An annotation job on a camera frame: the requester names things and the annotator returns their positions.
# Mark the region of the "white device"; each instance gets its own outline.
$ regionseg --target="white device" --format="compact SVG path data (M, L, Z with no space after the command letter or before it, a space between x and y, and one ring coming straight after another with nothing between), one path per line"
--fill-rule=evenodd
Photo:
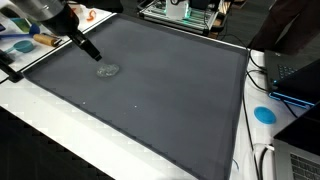
M166 17L182 20L190 15L189 0L166 0Z

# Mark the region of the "gray surface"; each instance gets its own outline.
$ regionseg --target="gray surface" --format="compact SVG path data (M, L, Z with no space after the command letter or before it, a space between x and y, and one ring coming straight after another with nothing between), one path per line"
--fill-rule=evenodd
M228 179L246 57L158 28L114 17L90 35L99 63L73 45L25 75L196 177ZM120 71L98 77L103 63Z

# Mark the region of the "metal frame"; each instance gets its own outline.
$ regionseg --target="metal frame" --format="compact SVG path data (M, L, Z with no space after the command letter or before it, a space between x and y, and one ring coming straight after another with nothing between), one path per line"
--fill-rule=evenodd
M139 12L139 16L148 21L202 35L209 34L210 29L208 27L212 27L218 16L217 12L192 9L188 19L172 20L166 17L164 9L156 7L159 5L161 5L160 0L153 1ZM204 23L204 13L206 13L207 25Z

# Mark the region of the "white plastic part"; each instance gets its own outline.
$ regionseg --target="white plastic part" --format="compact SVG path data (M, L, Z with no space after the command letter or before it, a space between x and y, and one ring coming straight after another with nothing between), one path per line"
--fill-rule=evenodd
M182 20L186 18L189 11L189 1L181 1L177 5L171 3L171 0L166 0L166 16L173 20Z

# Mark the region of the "laptop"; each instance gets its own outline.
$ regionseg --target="laptop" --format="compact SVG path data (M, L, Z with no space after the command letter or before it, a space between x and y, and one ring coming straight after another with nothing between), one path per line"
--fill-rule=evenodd
M269 96L309 109L320 100L320 60L265 52Z
M320 180L320 103L274 137L277 180Z

